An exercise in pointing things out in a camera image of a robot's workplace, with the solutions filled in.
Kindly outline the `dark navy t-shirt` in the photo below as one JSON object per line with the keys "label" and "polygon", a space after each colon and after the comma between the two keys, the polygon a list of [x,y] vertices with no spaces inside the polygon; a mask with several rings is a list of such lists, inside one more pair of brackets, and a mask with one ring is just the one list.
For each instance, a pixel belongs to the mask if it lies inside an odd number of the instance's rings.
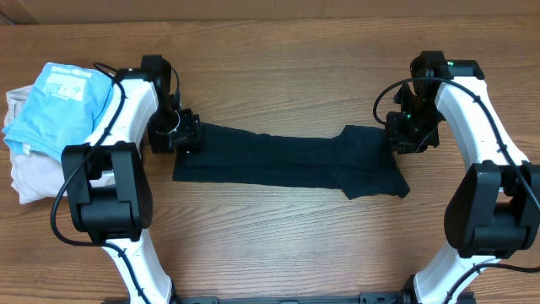
{"label": "dark navy t-shirt", "polygon": [[177,156],[172,179],[340,189],[349,199],[410,192],[384,131],[354,125],[333,138],[295,138],[204,123],[200,148]]}

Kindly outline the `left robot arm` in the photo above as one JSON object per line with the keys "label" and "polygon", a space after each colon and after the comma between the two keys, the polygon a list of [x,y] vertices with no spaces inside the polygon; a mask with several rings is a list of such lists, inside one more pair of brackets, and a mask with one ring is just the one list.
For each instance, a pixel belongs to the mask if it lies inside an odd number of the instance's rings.
{"label": "left robot arm", "polygon": [[172,278],[163,270],[149,233],[153,198],[144,172],[145,138],[154,154],[182,155],[201,141],[198,114],[181,105],[178,73],[160,55],[145,55],[138,68],[94,67],[112,82],[112,98],[98,127],[61,156],[73,226],[86,242],[65,237],[51,210],[51,228],[62,242],[99,247],[116,265],[130,303],[177,303]]}

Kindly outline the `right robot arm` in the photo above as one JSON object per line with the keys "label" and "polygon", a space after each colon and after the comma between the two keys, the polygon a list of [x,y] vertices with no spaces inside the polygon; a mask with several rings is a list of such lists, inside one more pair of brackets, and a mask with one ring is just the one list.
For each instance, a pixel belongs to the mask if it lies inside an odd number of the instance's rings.
{"label": "right robot arm", "polygon": [[398,154],[422,153],[439,143],[447,122],[466,174],[444,216],[446,242],[428,266],[403,289],[362,293],[362,303],[474,303],[466,288],[485,269],[535,274],[537,267],[509,265],[527,250],[539,228],[539,167],[521,152],[499,119],[485,76],[474,60],[448,60],[423,51],[410,64],[411,76],[393,84],[398,112],[382,125]]}

